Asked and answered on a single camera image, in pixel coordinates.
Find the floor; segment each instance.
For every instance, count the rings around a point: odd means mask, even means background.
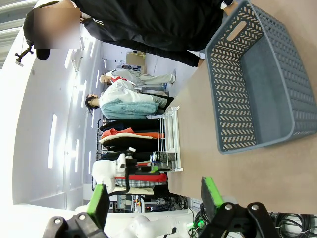
[[[196,55],[200,54],[201,58],[204,58],[204,54],[194,52]],[[167,92],[169,92],[169,96],[175,97],[183,85],[187,82],[188,79],[193,75],[196,71],[196,67],[191,67],[186,64],[176,62],[172,59],[163,58],[160,56],[155,56],[152,54],[146,54],[145,58],[147,73],[150,75],[158,76],[167,73],[173,73],[176,71],[176,82],[173,85],[167,85]]]

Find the basket bottom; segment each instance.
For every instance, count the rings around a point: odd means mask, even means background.
[[[266,37],[242,57],[257,144],[286,140],[293,128],[290,102]]]

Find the person in white shirt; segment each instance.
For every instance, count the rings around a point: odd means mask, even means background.
[[[166,110],[169,104],[174,98],[165,96],[156,96],[152,94],[137,93],[133,87],[133,84],[119,79],[115,81],[111,86],[109,86],[104,94],[98,97],[95,94],[88,94],[86,96],[85,105],[88,110],[96,109],[102,105],[112,102],[116,99],[121,100],[124,103],[130,102],[148,102],[148,103],[158,103],[160,109]]]
[[[139,72],[130,71],[127,69],[114,69],[105,75],[100,76],[101,83],[112,84],[117,80],[123,79],[131,82],[134,85],[159,87],[166,83],[174,83],[176,80],[175,74],[169,73],[160,76],[151,76],[141,74]]]

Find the screw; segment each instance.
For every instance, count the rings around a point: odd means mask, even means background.
[[[231,210],[232,209],[232,205],[230,205],[230,204],[227,204],[225,207],[224,207],[226,210]]]
[[[254,210],[254,211],[258,210],[258,208],[259,208],[258,205],[253,205],[253,206],[251,207],[251,209]]]

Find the white wire rack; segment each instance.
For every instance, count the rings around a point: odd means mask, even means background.
[[[158,151],[167,152],[166,160],[168,164],[168,157],[174,154],[176,160],[171,171],[183,171],[181,167],[181,155],[179,147],[179,131],[178,131],[178,107],[168,108],[163,115],[158,119],[158,133],[165,134],[164,138],[160,138],[158,144]]]

